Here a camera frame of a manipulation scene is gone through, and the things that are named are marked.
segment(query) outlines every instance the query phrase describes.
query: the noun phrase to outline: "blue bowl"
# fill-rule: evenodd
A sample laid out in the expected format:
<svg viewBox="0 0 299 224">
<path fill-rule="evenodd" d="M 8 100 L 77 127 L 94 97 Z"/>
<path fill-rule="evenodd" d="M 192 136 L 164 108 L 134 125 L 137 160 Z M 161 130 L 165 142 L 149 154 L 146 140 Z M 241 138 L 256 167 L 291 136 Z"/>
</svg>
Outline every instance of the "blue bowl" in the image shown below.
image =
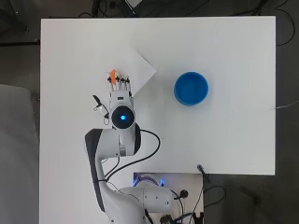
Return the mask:
<svg viewBox="0 0 299 224">
<path fill-rule="evenodd" d="M 206 99 L 207 93 L 206 79 L 196 72 L 181 75 L 175 85 L 175 96 L 183 105 L 197 105 Z"/>
</svg>

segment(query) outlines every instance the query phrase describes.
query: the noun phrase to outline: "robot finger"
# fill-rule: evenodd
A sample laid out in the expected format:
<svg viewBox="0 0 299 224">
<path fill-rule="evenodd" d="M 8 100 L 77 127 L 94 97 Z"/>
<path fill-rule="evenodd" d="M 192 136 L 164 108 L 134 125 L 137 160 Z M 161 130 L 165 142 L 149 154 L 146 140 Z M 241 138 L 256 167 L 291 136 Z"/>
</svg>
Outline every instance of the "robot finger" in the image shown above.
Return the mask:
<svg viewBox="0 0 299 224">
<path fill-rule="evenodd" d="M 116 90 L 119 91 L 121 89 L 121 79 L 119 72 L 116 72 Z"/>
<path fill-rule="evenodd" d="M 112 91 L 114 91 L 114 89 L 113 89 L 112 78 L 111 78 L 110 73 L 107 74 L 107 82 L 108 82 L 109 90 L 111 93 Z"/>
<path fill-rule="evenodd" d="M 126 83 L 127 90 L 131 93 L 131 83 L 129 77 L 126 77 L 125 83 Z"/>
<path fill-rule="evenodd" d="M 126 83 L 125 83 L 125 76 L 124 75 L 121 76 L 121 89 L 123 91 L 127 90 L 127 86 L 126 86 Z"/>
</svg>

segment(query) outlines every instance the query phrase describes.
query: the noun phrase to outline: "blue light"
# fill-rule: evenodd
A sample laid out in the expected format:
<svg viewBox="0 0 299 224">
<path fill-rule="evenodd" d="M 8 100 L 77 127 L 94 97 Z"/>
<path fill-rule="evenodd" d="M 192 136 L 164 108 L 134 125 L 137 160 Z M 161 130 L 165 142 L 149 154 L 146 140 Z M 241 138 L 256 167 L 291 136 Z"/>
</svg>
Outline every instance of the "blue light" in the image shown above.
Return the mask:
<svg viewBox="0 0 299 224">
<path fill-rule="evenodd" d="M 161 186 L 161 187 L 164 187 L 164 185 L 165 185 L 164 180 L 163 180 L 163 179 L 160 179 L 160 186 Z"/>
<path fill-rule="evenodd" d="M 132 181 L 132 186 L 135 187 L 136 183 L 137 183 L 137 179 L 133 180 Z"/>
</svg>

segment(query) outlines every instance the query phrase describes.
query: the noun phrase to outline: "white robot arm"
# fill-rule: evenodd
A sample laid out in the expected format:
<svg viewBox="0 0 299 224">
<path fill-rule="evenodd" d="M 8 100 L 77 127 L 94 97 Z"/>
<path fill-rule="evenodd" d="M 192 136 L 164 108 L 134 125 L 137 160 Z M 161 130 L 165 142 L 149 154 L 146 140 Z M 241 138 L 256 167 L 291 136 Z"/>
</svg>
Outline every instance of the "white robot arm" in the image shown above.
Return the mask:
<svg viewBox="0 0 299 224">
<path fill-rule="evenodd" d="M 140 129 L 135 123 L 129 78 L 116 73 L 115 85 L 111 76 L 108 76 L 107 81 L 110 88 L 107 113 L 112 129 L 93 129 L 85 135 L 97 201 L 113 224 L 152 223 L 145 211 L 170 211 L 173 197 L 169 189 L 155 186 L 148 181 L 141 182 L 136 187 L 120 189 L 120 192 L 107 185 L 102 160 L 134 156 L 141 144 Z"/>
</svg>

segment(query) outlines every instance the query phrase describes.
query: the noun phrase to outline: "orange fingertip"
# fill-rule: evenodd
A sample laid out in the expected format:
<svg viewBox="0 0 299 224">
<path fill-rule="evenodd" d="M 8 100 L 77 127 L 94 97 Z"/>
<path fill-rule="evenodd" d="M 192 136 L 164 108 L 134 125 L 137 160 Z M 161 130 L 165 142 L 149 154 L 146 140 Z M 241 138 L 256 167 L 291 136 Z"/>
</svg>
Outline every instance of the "orange fingertip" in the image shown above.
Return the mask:
<svg viewBox="0 0 299 224">
<path fill-rule="evenodd" d="M 110 73 L 110 76 L 111 76 L 112 83 L 114 85 L 116 85 L 116 70 L 115 69 L 112 70 L 112 72 Z"/>
</svg>

